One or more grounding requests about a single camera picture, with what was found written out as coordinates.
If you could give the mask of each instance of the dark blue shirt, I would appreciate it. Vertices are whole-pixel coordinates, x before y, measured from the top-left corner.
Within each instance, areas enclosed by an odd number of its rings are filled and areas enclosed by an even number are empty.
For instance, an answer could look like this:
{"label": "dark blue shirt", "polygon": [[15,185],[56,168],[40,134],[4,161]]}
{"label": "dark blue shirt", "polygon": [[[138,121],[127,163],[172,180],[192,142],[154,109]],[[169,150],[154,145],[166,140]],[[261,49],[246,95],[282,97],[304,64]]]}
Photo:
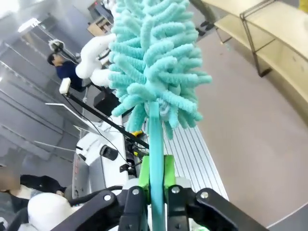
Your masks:
{"label": "dark blue shirt", "polygon": [[57,66],[57,75],[60,79],[70,78],[71,86],[75,89],[82,88],[82,79],[76,75],[76,64],[72,61],[65,61],[62,66]]}

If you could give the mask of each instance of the black jacket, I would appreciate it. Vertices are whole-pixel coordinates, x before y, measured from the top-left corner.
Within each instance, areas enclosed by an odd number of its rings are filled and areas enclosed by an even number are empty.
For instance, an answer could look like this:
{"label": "black jacket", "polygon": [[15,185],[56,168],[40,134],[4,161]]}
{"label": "black jacket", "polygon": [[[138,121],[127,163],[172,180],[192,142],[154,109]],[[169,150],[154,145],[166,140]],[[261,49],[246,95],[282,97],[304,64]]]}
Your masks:
{"label": "black jacket", "polygon": [[[32,176],[32,175],[22,175],[20,177],[20,184],[31,188],[39,190],[43,193],[56,193],[61,191],[64,193],[65,187],[62,187],[58,181],[48,176]],[[17,213],[22,208],[27,208],[29,200],[19,198],[11,195],[12,206],[15,213]]]}

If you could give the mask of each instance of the person's hand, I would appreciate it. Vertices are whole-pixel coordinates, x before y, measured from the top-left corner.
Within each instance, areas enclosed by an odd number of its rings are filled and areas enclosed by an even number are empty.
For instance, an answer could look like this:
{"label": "person's hand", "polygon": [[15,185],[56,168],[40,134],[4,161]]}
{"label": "person's hand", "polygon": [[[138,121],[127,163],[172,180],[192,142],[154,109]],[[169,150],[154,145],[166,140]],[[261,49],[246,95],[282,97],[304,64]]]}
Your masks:
{"label": "person's hand", "polygon": [[61,191],[57,191],[56,194],[59,195],[59,196],[64,196],[64,193],[61,192]]}

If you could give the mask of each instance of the black hair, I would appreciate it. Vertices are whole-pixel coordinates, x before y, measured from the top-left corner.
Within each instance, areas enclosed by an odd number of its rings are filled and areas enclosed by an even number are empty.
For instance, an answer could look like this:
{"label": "black hair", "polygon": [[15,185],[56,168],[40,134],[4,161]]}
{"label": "black hair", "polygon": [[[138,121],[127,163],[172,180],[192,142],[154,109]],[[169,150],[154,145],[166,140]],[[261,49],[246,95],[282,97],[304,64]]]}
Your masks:
{"label": "black hair", "polygon": [[51,53],[51,54],[48,56],[48,58],[47,58],[47,62],[48,62],[50,65],[53,65],[53,66],[54,66],[54,64],[53,64],[54,55],[55,55],[55,53]]}

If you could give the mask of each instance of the striped metal surface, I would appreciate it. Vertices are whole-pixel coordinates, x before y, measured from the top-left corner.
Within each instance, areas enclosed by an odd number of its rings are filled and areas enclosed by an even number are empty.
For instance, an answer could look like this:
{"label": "striped metal surface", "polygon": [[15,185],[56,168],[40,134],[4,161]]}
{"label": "striped metal surface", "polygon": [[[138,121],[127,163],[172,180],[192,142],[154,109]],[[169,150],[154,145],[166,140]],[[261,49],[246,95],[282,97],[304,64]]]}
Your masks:
{"label": "striped metal surface", "polygon": [[164,132],[164,153],[174,156],[176,176],[190,179],[192,189],[195,192],[203,188],[212,188],[228,199],[214,161],[198,127],[177,128],[174,130],[172,140],[168,140]]}

